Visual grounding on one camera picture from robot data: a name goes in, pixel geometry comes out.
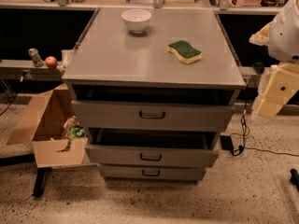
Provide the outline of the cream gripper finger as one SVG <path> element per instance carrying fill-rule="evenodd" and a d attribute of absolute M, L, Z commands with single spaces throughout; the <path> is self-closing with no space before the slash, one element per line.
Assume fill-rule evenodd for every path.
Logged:
<path fill-rule="evenodd" d="M 262 99 L 260 103 L 257 104 L 255 113 L 263 118 L 271 119 L 273 118 L 283 107 L 283 104 L 277 104 L 275 102 Z"/>
<path fill-rule="evenodd" d="M 257 46 L 267 46 L 269 43 L 269 31 L 271 23 L 267 23 L 260 31 L 249 38 L 249 42 Z"/>

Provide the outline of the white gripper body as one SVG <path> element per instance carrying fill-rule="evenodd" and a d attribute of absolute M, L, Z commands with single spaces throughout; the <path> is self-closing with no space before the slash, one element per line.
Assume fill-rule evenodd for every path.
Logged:
<path fill-rule="evenodd" d="M 299 65 L 280 63 L 270 75 L 263 98 L 277 105 L 285 105 L 299 91 Z"/>

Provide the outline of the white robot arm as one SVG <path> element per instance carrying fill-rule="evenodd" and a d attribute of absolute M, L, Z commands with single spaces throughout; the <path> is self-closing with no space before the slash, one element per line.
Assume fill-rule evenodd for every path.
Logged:
<path fill-rule="evenodd" d="M 299 0 L 289 0 L 249 42 L 267 46 L 269 56 L 278 61 L 263 72 L 252 106 L 251 118 L 263 123 L 299 91 Z"/>

